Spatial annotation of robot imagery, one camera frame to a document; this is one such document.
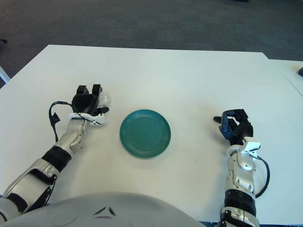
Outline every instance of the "wire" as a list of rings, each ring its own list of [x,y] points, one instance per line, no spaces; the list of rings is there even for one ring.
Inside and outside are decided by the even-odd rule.
[[[67,102],[63,102],[63,101],[57,101],[57,102],[54,102],[51,104],[51,106],[49,107],[49,110],[48,110],[48,118],[49,118],[49,121],[51,123],[51,126],[53,128],[53,132],[55,134],[55,141],[57,142],[58,141],[58,135],[57,135],[57,131],[56,131],[56,127],[55,127],[55,124],[56,122],[53,121],[53,116],[52,116],[52,108],[55,106],[55,105],[69,105],[72,110],[74,111],[74,108],[72,106],[72,104],[70,103],[67,103]]]
[[[263,158],[261,158],[261,157],[259,157],[259,156],[254,157],[254,158],[256,158],[256,159],[258,159],[258,160],[261,160],[261,161],[264,163],[264,165],[266,166],[266,172],[267,172],[265,185],[264,185],[264,187],[261,189],[261,191],[260,191],[258,194],[256,194],[256,198],[258,198],[258,197],[260,197],[260,196],[265,192],[265,190],[267,189],[267,187],[268,187],[268,185],[269,185],[270,171],[269,171],[269,165],[268,165],[268,163],[267,163]]]
[[[51,197],[51,195],[52,195],[52,193],[53,193],[53,188],[55,187],[55,184],[56,184],[56,181],[53,183],[52,191],[51,191],[51,193],[49,193],[49,196],[48,196],[48,198],[47,198],[47,200],[46,200],[46,202],[45,202],[44,205],[46,205],[47,202],[49,201],[49,198]]]
[[[86,120],[86,121],[88,121],[88,122],[93,122],[93,121],[91,121],[91,120],[89,120],[89,119],[86,119],[85,117],[83,117],[83,116],[81,116],[81,114],[80,113],[76,113],[77,115],[79,115],[82,119],[84,119],[84,120]]]

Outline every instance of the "floor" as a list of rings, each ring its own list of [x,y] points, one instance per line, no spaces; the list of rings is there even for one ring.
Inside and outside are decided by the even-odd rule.
[[[0,65],[13,77],[48,44],[303,61],[302,25],[302,0],[1,0],[0,38],[8,43],[0,43]]]

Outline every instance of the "green plate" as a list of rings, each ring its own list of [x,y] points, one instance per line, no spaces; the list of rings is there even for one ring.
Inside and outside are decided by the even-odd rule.
[[[170,142],[170,127],[165,118],[152,110],[137,110],[121,124],[120,140],[136,157],[149,158],[161,154]]]

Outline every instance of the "robotic hand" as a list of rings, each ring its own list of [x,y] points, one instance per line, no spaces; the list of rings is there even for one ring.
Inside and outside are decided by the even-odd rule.
[[[109,108],[98,108],[100,84],[95,84],[92,93],[86,86],[79,86],[72,103],[55,102],[49,110],[51,126],[55,132],[56,143],[45,155],[35,161],[19,176],[0,197],[0,224],[21,214],[43,207],[52,193],[60,172],[66,167],[73,155],[82,149],[83,136],[88,124],[104,124]],[[55,124],[60,120],[56,113],[51,114],[54,105],[70,105],[74,113],[70,114],[66,132],[58,140]]]
[[[218,227],[259,227],[255,198],[263,194],[269,183],[268,164],[257,156],[261,143],[253,138],[253,127],[243,109],[225,111],[214,121],[221,124],[219,130],[231,144],[227,149],[225,201]],[[267,168],[266,185],[258,194],[253,180],[255,159],[262,160]]]

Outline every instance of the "white tabletop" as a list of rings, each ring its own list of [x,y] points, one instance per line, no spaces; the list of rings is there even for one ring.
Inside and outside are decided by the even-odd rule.
[[[113,101],[107,123],[91,127],[84,149],[62,171],[50,202],[92,192],[137,192],[193,218],[218,221],[229,143],[213,122],[244,108],[271,181],[257,199],[261,224],[303,223],[303,98],[262,53],[140,50],[49,45],[0,90],[0,193],[53,144],[48,108],[71,102],[78,85],[100,83]],[[123,119],[151,109],[171,127],[161,155],[138,159],[119,139]],[[55,108],[67,126],[70,109]],[[256,188],[265,183],[261,163]]]
[[[303,68],[302,61],[270,60],[272,67],[277,67],[284,74],[285,78],[303,96],[303,77],[298,71]]]

